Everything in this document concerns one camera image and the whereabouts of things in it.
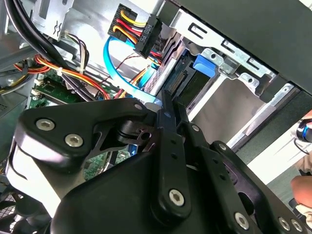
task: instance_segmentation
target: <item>person's hand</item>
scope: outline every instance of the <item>person's hand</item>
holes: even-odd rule
[[[307,114],[303,117],[303,119],[309,119],[309,118],[311,118],[311,119],[312,119],[312,110],[311,110],[311,111],[309,111],[309,113],[307,113]],[[309,128],[311,128],[311,129],[312,129],[312,122],[307,123],[307,126],[308,126]]]
[[[291,181],[291,187],[298,204],[312,207],[312,176],[296,176]]]

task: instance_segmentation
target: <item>orange wire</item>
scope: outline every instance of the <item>orange wire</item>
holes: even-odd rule
[[[55,70],[59,69],[58,66],[48,62],[47,60],[45,60],[44,58],[42,58],[39,55],[35,56],[35,60],[36,60],[37,63],[40,63],[40,64],[45,65],[45,66],[48,66],[48,67],[50,67],[52,69],[55,69]],[[96,87],[97,89],[100,90],[101,93],[103,93],[104,98],[110,99],[108,94],[105,92],[105,90],[99,84],[97,84],[94,80],[92,80],[91,78],[85,76],[84,74],[80,74],[80,73],[77,73],[77,72],[74,72],[74,71],[71,71],[71,70],[67,70],[67,69],[62,69],[62,72],[66,73],[68,75],[71,75],[73,77],[76,77],[76,78],[78,78],[78,79],[80,79],[80,80],[90,84],[91,86]]]
[[[14,67],[16,69],[18,69],[20,72],[22,72],[23,70],[21,69],[21,67],[19,67],[18,65],[14,64]],[[28,70],[28,74],[39,74],[39,73],[44,73],[44,72],[48,72],[50,71],[51,68],[45,66],[45,67],[41,67],[41,68],[31,68]]]
[[[136,84],[137,83],[137,81],[139,80],[139,79],[141,79],[142,78],[142,76],[144,76],[144,74],[146,73],[146,69],[144,69],[144,70],[142,70],[138,75],[137,75],[137,77],[133,80],[133,81],[131,81],[131,84]],[[123,93],[120,95],[120,97],[119,98],[124,98],[125,96],[126,96],[126,91],[123,91]]]
[[[122,27],[118,26],[118,25],[115,25],[113,27],[113,31],[115,32],[116,29],[118,29],[119,31],[121,31],[124,35],[126,35],[134,44],[137,44],[137,39],[130,35],[129,33],[127,33]]]

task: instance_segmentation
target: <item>cable bundle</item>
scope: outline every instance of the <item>cable bundle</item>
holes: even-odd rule
[[[46,61],[71,71],[70,67],[52,43],[44,37],[30,21],[20,0],[4,0],[4,4],[8,16],[20,36]],[[76,80],[75,77],[72,77],[72,75],[62,74],[61,77],[85,101],[96,100],[95,97],[84,87],[84,85],[79,80]]]
[[[113,31],[119,30],[122,32],[134,45],[137,44],[139,37],[144,30],[146,23],[136,22],[128,18],[123,11],[121,11],[122,19],[116,19],[119,25],[113,27]],[[152,61],[157,66],[161,65],[161,53],[151,51],[149,55],[149,60]]]

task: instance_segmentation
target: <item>black mounting arm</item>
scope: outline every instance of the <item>black mounting arm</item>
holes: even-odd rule
[[[230,148],[206,142],[178,100],[164,92],[162,103],[157,113],[124,98],[22,114],[15,144],[56,173],[139,145],[136,156],[70,191],[51,233],[307,233]]]

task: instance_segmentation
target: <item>hole in bracket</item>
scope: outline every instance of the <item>hole in bracket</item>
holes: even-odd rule
[[[151,138],[151,136],[152,136],[152,134],[150,134],[150,133],[143,133],[141,135],[141,139],[142,140],[148,140],[149,138]]]
[[[50,0],[45,0],[41,2],[40,9],[39,9],[39,16],[45,20],[47,19],[49,6],[50,6]]]

